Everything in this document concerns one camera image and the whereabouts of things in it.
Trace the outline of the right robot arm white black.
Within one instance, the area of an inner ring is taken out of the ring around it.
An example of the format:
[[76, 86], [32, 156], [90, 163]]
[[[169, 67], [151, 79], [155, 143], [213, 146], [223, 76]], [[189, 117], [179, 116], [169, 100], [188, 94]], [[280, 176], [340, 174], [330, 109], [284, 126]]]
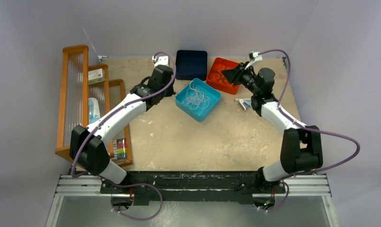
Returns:
[[268, 120], [283, 135], [278, 161], [259, 169], [255, 186], [260, 192], [273, 188], [274, 182], [301, 171], [318, 169], [323, 165], [321, 135], [316, 126], [308, 126], [286, 112], [273, 94], [275, 72], [240, 63], [234, 69], [222, 71], [233, 85], [243, 85], [251, 93], [251, 106], [256, 113]]

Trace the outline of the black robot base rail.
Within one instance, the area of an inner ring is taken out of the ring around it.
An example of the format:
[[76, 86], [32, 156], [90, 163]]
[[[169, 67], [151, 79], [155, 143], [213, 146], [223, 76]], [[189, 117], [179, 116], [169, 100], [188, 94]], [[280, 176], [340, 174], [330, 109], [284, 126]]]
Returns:
[[273, 206], [279, 181], [262, 183], [257, 171], [129, 171], [114, 186], [103, 179], [103, 193], [129, 193], [136, 206], [151, 201], [237, 202]]

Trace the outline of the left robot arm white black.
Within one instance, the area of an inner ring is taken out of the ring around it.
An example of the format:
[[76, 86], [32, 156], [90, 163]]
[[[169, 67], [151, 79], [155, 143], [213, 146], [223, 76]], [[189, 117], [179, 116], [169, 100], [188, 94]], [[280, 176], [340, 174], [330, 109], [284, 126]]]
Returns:
[[163, 98], [174, 95], [174, 70], [166, 65], [154, 67], [152, 74], [134, 86], [116, 107], [86, 127], [77, 125], [71, 132], [70, 157], [73, 160], [71, 176], [76, 178], [76, 167], [86, 174], [99, 175], [112, 181], [118, 193], [131, 187], [127, 172], [112, 161], [107, 144], [132, 120], [157, 105]]

